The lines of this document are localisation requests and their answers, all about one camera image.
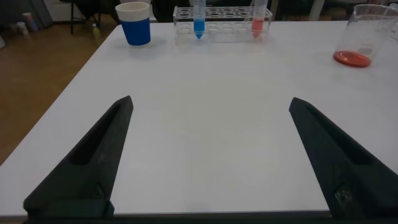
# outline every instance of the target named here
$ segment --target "red liquid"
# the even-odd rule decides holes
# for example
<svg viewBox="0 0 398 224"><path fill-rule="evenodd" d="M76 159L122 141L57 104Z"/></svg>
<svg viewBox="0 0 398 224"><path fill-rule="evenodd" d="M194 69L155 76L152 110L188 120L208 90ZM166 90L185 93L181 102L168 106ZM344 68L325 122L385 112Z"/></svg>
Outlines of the red liquid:
<svg viewBox="0 0 398 224"><path fill-rule="evenodd" d="M262 19L253 19L253 22L251 24L251 32L253 33L253 37L257 38L260 36L262 32L262 25L264 23L264 20Z"/></svg>
<svg viewBox="0 0 398 224"><path fill-rule="evenodd" d="M337 62L342 63L344 65L359 67L359 68L364 68L371 63L371 60L367 56L348 50L335 52L333 54L333 58Z"/></svg>

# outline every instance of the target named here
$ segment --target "blue cup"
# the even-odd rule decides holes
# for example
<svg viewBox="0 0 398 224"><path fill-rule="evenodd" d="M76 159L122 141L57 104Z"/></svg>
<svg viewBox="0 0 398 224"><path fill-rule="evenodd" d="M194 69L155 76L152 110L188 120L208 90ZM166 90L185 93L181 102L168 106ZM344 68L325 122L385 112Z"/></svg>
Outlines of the blue cup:
<svg viewBox="0 0 398 224"><path fill-rule="evenodd" d="M116 6L129 45L145 47L150 42L149 4L127 2Z"/></svg>

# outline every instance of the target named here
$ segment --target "white cup rim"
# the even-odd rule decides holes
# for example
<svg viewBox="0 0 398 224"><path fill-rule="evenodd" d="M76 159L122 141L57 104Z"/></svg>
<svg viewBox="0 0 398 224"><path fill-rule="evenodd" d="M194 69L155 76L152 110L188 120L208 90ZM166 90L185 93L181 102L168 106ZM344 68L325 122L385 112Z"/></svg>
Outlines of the white cup rim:
<svg viewBox="0 0 398 224"><path fill-rule="evenodd" d="M139 12L149 8L149 4L145 2L126 2L118 4L115 9L121 12Z"/></svg>

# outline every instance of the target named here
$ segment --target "chair leg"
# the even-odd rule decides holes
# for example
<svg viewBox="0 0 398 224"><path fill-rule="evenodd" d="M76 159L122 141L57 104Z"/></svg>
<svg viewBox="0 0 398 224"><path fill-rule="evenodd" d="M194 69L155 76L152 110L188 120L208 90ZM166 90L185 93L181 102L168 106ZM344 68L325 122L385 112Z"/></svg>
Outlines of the chair leg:
<svg viewBox="0 0 398 224"><path fill-rule="evenodd" d="M73 6L75 5L74 1L70 3L70 34L73 35Z"/></svg>
<svg viewBox="0 0 398 224"><path fill-rule="evenodd" d="M98 0L98 24L97 27L100 29L101 27L101 1Z"/></svg>

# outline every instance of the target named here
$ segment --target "beaker with red liquid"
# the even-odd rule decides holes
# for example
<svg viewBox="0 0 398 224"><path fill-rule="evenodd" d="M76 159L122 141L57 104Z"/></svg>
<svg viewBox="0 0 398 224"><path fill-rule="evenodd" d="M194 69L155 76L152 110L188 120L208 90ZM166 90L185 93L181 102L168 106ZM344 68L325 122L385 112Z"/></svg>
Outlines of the beaker with red liquid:
<svg viewBox="0 0 398 224"><path fill-rule="evenodd" d="M393 7L355 6L333 58L352 67L367 67L397 20L398 10Z"/></svg>

